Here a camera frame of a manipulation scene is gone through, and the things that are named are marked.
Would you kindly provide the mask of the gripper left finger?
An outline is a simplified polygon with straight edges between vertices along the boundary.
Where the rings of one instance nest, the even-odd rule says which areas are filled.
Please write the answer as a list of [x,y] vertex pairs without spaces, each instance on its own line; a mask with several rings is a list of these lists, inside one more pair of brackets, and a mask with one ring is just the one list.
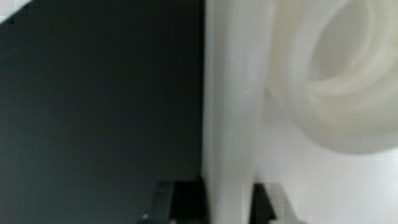
[[159,182],[145,224],[203,224],[205,190],[198,181]]

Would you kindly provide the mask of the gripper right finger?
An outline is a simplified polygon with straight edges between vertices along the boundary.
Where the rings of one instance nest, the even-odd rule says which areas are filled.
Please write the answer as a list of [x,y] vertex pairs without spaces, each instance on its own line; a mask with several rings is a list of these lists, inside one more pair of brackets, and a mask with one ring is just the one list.
[[299,220],[287,192],[278,183],[255,184],[251,224],[306,224]]

